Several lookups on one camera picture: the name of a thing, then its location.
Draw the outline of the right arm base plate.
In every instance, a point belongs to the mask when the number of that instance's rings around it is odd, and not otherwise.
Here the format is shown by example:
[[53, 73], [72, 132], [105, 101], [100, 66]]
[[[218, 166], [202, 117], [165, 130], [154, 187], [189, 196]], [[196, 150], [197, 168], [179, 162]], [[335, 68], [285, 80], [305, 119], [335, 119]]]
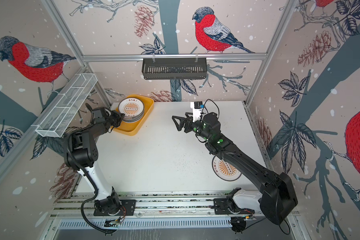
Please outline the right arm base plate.
[[213, 199], [212, 208], [216, 215], [254, 215], [255, 210], [240, 209], [233, 201], [228, 199]]

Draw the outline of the green rim lettered plate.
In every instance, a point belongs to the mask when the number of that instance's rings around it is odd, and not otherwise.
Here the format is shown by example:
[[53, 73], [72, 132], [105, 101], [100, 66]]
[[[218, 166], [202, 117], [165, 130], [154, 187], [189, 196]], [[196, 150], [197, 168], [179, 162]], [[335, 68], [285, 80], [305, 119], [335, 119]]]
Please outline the green rim lettered plate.
[[125, 123], [135, 123], [135, 122], [139, 121], [140, 119], [142, 119], [143, 116], [144, 116], [144, 113], [141, 113], [140, 115], [134, 116], [134, 117], [124, 116], [123, 122], [125, 122]]

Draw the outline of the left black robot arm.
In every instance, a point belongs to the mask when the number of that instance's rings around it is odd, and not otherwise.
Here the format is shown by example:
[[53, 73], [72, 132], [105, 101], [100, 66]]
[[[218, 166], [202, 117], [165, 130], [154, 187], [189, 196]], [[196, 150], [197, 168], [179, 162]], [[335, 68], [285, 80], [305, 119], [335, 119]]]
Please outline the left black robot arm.
[[90, 124], [65, 135], [65, 164], [80, 173], [94, 190], [95, 209], [102, 214], [116, 215], [122, 208], [115, 189], [105, 179], [97, 160], [98, 137], [121, 125], [125, 114], [106, 107], [92, 109]]

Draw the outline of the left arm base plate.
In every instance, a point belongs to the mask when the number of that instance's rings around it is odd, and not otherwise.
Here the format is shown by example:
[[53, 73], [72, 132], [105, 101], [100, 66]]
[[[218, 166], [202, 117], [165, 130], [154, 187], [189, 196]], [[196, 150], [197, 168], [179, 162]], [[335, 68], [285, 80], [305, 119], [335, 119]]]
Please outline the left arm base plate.
[[111, 216], [133, 216], [136, 208], [136, 200], [127, 199], [119, 200], [118, 204], [106, 203], [104, 206], [95, 204], [94, 216], [111, 217]]

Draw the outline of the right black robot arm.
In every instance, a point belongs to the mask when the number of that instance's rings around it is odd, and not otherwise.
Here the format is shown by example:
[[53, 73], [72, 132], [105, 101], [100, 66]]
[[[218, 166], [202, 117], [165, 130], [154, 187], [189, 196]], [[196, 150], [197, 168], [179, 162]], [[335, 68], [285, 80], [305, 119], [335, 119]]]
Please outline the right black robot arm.
[[277, 174], [246, 155], [230, 139], [221, 133], [221, 124], [216, 113], [208, 113], [201, 120], [172, 116], [178, 131], [193, 132], [205, 139], [209, 153], [234, 166], [249, 179], [262, 195], [260, 211], [273, 224], [281, 225], [298, 205], [298, 199], [291, 178]]

